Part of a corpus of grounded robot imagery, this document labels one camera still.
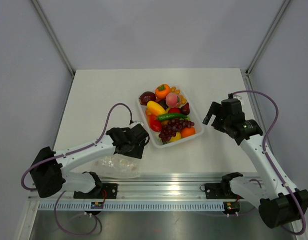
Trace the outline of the clear zip top bag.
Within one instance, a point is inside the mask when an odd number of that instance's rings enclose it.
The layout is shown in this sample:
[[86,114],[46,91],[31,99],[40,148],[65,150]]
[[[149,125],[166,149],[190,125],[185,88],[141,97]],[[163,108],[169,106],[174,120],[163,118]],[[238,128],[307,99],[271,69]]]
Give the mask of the clear zip top bag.
[[90,170],[100,177],[130,179],[140,176],[142,160],[120,154],[104,156],[92,162]]

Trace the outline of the green chili pepper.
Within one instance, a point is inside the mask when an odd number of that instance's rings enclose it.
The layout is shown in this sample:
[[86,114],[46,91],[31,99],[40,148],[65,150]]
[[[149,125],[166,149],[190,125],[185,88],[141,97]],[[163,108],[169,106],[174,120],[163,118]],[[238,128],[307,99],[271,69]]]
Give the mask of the green chili pepper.
[[160,122],[174,119],[174,118],[186,118],[186,116],[180,113],[165,113],[165,114],[161,114],[157,116],[157,120]]

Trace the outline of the pink peach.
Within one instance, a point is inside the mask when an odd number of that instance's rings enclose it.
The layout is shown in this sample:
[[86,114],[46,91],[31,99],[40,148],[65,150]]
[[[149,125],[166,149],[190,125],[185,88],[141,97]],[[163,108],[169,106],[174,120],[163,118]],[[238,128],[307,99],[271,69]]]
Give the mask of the pink peach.
[[165,98],[166,105],[170,108],[176,108],[181,104],[181,98],[178,94],[170,92]]

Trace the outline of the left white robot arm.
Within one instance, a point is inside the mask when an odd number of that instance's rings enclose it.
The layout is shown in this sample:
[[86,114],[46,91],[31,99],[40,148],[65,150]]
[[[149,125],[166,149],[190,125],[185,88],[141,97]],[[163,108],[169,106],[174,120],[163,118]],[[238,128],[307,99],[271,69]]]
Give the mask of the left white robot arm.
[[62,151],[42,148],[29,171],[40,198],[58,192],[72,192],[75,199],[99,199],[105,187],[95,172],[73,172],[73,169],[102,157],[122,155],[141,159],[149,134],[142,124],[114,127],[99,140]]

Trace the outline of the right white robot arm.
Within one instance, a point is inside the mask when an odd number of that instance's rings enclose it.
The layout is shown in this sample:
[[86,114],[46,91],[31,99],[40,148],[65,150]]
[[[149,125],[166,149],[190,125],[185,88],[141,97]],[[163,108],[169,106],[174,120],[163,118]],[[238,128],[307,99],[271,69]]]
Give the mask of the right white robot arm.
[[212,102],[203,120],[235,140],[249,157],[263,181],[264,188],[255,186],[241,173],[222,177],[221,194],[226,198],[238,195],[258,209],[265,225],[271,229],[305,221],[308,208],[308,191],[299,188],[290,180],[266,145],[258,123],[247,120],[241,102],[229,98],[221,103]]

